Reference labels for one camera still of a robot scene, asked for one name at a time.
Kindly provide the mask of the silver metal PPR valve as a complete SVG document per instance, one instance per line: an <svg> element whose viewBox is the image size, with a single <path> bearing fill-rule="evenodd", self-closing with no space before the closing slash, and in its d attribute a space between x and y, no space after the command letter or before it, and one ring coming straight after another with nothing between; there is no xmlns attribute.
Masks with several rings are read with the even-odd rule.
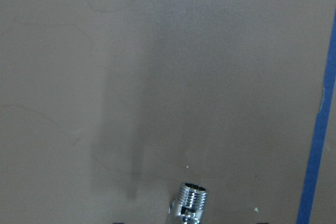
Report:
<svg viewBox="0 0 336 224"><path fill-rule="evenodd" d="M182 183L171 202L165 223L202 223L208 191L197 184Z"/></svg>

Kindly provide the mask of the blue tape line lengthwise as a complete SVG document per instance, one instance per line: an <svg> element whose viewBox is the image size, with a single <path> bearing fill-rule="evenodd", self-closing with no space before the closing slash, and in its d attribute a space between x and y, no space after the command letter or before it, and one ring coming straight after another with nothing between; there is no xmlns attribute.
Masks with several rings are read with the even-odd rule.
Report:
<svg viewBox="0 0 336 224"><path fill-rule="evenodd" d="M335 86L335 18L333 18L322 83L322 96L314 124L296 223L309 223L319 177Z"/></svg>

